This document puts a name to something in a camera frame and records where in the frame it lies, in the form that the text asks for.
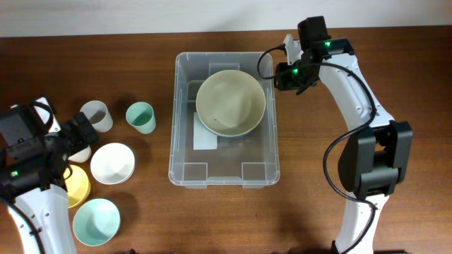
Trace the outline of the cream white bowl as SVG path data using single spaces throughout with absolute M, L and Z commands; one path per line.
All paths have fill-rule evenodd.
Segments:
M 214 73 L 203 81 L 196 94 L 196 112 L 201 123 L 259 125 L 265 110 L 266 95 L 260 82 L 243 71 Z

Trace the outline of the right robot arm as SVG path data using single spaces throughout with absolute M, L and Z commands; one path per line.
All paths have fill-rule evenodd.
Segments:
M 381 210 L 406 175 L 412 129 L 381 106 L 359 69 L 349 40 L 333 39 L 324 17 L 306 18 L 297 30 L 299 40 L 287 35 L 279 47 L 287 61 L 277 65 L 274 86 L 301 94 L 322 82 L 332 94 L 347 132 L 328 146 L 322 161 L 326 171 L 332 149 L 346 142 L 338 160 L 342 186 L 333 189 L 346 199 L 345 213 L 331 252 L 373 253 Z

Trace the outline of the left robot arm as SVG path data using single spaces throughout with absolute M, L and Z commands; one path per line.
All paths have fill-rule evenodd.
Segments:
M 69 221 L 66 176 L 69 157 L 97 142 L 99 136 L 79 112 L 51 131 L 41 102 L 16 106 L 1 115 L 1 201 L 8 206 L 25 253 L 75 253 Z

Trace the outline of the grey cup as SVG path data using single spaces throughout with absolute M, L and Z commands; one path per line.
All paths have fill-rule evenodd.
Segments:
M 112 117 L 104 102 L 99 100 L 86 102 L 80 112 L 86 115 L 97 132 L 106 133 L 113 127 Z

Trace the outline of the cream white cup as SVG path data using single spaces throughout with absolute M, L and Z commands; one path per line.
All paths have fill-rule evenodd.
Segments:
M 92 154 L 92 150 L 90 146 L 87 146 L 85 149 L 81 150 L 80 152 L 77 152 L 74 155 L 71 155 L 69 157 L 69 161 L 76 162 L 76 163 L 84 163 L 86 162 Z

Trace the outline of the blue plate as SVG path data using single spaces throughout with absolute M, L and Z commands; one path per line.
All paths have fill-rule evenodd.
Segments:
M 225 125 L 219 121 L 203 123 L 210 132 L 228 138 L 240 137 L 243 135 L 248 135 L 250 132 L 254 131 L 258 124 L 239 124 L 239 125 Z

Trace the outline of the mint green cup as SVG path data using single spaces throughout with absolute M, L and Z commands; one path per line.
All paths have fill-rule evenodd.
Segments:
M 153 108 L 147 102 L 136 102 L 126 111 L 126 120 L 142 134 L 152 133 L 156 128 Z

